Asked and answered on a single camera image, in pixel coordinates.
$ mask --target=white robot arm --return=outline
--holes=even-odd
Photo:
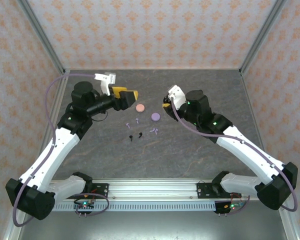
[[[50,183],[68,153],[91,127],[92,116],[104,114],[108,109],[125,110],[137,100],[137,91],[127,90],[125,87],[109,87],[109,84],[115,83],[115,77],[114,73],[95,74],[95,79],[101,81],[102,95],[88,81],[81,81],[74,86],[71,93],[72,103],[57,124],[55,143],[51,140],[34,164],[18,180],[11,178],[6,184],[5,188],[13,206],[16,204],[19,210],[42,220],[49,215],[55,203],[82,192],[92,191],[92,178],[80,172],[73,173],[59,183]]]
[[[212,112],[208,98],[202,90],[184,94],[180,87],[174,85],[163,99],[163,108],[173,119],[177,121],[185,119],[195,125],[197,131],[190,129],[191,131],[197,134],[199,132],[200,135],[227,149],[257,176],[239,176],[223,171],[212,181],[217,194],[226,192],[256,196],[267,207],[277,210],[290,195],[290,187],[296,188],[298,168],[291,162],[283,164],[265,153],[226,117]],[[280,172],[285,175],[290,187]]]

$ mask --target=patterned wallpaper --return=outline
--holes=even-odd
[[[244,81],[266,150],[299,168],[300,224],[300,0],[285,4]]]
[[[0,240],[12,209],[5,185],[9,178],[18,178],[38,154],[47,124],[44,93],[58,75],[17,1],[1,0]]]
[[[238,69],[275,0],[29,2],[66,69]]]

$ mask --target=wire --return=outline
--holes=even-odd
[[[245,209],[245,208],[247,207],[247,205],[248,205],[249,202],[250,202],[250,195],[248,196],[248,198],[247,198],[245,204],[244,204],[239,210],[233,211],[233,212],[229,212],[229,213],[222,213],[222,214],[220,214],[220,215],[222,215],[222,216],[228,216],[228,215],[238,214],[238,213],[240,213],[243,209]]]
[[[75,194],[75,195],[73,195],[73,196],[75,196],[75,197],[80,197],[80,196],[84,196],[84,195],[94,196],[94,197],[100,197],[100,198],[105,199],[106,202],[107,202],[107,206],[106,206],[103,210],[97,211],[97,212],[94,212],[94,213],[90,213],[90,214],[88,214],[88,215],[85,215],[86,217],[94,216],[94,215],[98,215],[98,214],[102,214],[102,213],[104,213],[104,212],[109,208],[109,206],[110,206],[109,199],[108,199],[106,196],[103,196],[103,195],[98,194],[98,193],[80,193],[80,194]],[[82,206],[82,204],[81,204],[81,205],[77,205],[76,208],[75,208],[75,213],[76,213],[77,215],[79,215],[79,216],[80,216],[81,214],[78,212],[78,208],[81,207],[81,206]]]
[[[241,199],[240,195],[237,194],[237,193],[235,193],[235,192],[232,192],[232,193],[231,193],[231,203],[232,203],[232,200],[233,200],[233,198],[234,198],[234,195],[236,195],[236,196],[240,199],[240,201],[242,202],[242,199]]]
[[[187,126],[183,120],[181,120],[181,118],[179,117],[178,113],[177,113],[177,110],[176,110],[176,106],[174,104],[174,98],[172,97],[171,98],[171,105],[172,105],[172,110],[173,110],[173,113],[176,117],[176,119],[186,128],[188,129],[189,131],[195,133],[195,134],[198,134],[200,136],[204,136],[204,137],[212,137],[212,138],[228,138],[228,139],[233,139],[233,140],[236,140],[236,141],[239,141],[245,145],[247,145],[249,148],[251,148],[252,150],[254,150],[257,154],[259,154],[268,164],[270,165],[273,165],[274,169],[282,176],[282,178],[284,179],[284,181],[286,182],[286,184],[288,185],[289,187],[289,190],[292,194],[292,198],[293,198],[293,201],[294,201],[294,207],[293,208],[288,208],[284,205],[282,205],[281,207],[285,210],[288,210],[290,212],[295,212],[297,211],[298,209],[298,200],[297,200],[297,196],[296,196],[296,193],[295,193],[295,190],[294,188],[292,187],[289,179],[287,178],[287,176],[271,161],[269,160],[266,156],[263,155],[263,153],[261,151],[259,151],[256,147],[254,147],[253,145],[251,145],[250,143],[246,142],[246,141],[243,141],[241,138],[239,137],[236,137],[236,136],[230,136],[230,135],[222,135],[222,134],[208,134],[208,133],[203,133],[203,132],[199,132],[199,131],[196,131],[194,129],[192,129],[191,127]]]
[[[13,210],[12,210],[12,220],[15,226],[17,227],[22,227],[24,225],[26,225],[27,223],[29,223],[32,219],[34,219],[34,217],[32,216],[31,218],[29,218],[27,221],[23,222],[23,223],[18,223],[17,220],[17,206],[18,203],[20,201],[21,195],[24,192],[27,184],[30,182],[30,180],[32,179],[32,177],[38,172],[38,170],[45,164],[45,162],[48,160],[48,158],[50,157],[52,151],[55,148],[55,144],[56,144],[56,131],[55,131],[55,127],[54,124],[52,123],[50,116],[49,116],[49,111],[48,111],[48,93],[51,89],[51,87],[53,86],[53,84],[55,84],[57,81],[59,81],[60,79],[63,79],[65,77],[87,77],[87,78],[94,78],[95,75],[92,74],[82,74],[82,73],[71,73],[71,74],[64,74],[62,76],[59,76],[57,78],[55,78],[50,85],[47,87],[46,91],[45,91],[45,95],[44,95],[44,107],[45,107],[45,115],[47,117],[50,129],[52,130],[52,145],[49,149],[49,152],[47,153],[47,155],[44,157],[44,159],[42,160],[42,162],[34,169],[34,171],[31,173],[31,175],[28,177],[27,180],[25,180],[24,184],[21,186],[18,194],[16,195],[15,201],[14,201],[14,205],[13,205]]]
[[[92,190],[91,193],[94,194],[97,190],[98,190],[98,188]]]
[[[106,118],[108,117],[108,111],[105,111],[105,114],[106,114],[106,116],[102,120],[94,120],[93,118],[91,118],[91,119],[92,119],[92,121],[95,121],[95,122],[102,122],[102,121],[106,120]]]

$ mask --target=small purple object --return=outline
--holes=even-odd
[[[152,115],[151,115],[151,119],[153,120],[153,121],[155,121],[155,122],[157,122],[157,121],[159,121],[160,120],[160,114],[159,113],[153,113]]]

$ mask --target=marble surface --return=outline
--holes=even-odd
[[[162,101],[172,85],[187,93],[202,89],[216,113],[230,119],[252,142],[260,146],[257,130],[241,77],[237,70],[72,70],[70,73],[116,73],[116,86],[138,90],[137,102],[125,111],[108,111],[105,121],[92,127],[69,153],[54,179],[68,178],[80,171],[97,178],[214,178],[220,171],[254,176],[240,160],[210,140],[193,134],[170,118]],[[86,77],[70,77],[62,100],[59,118],[71,102],[76,83],[92,81],[100,91],[100,82]],[[136,105],[143,104],[144,112]],[[159,113],[158,122],[151,120]],[[157,128],[157,135],[150,132]]]

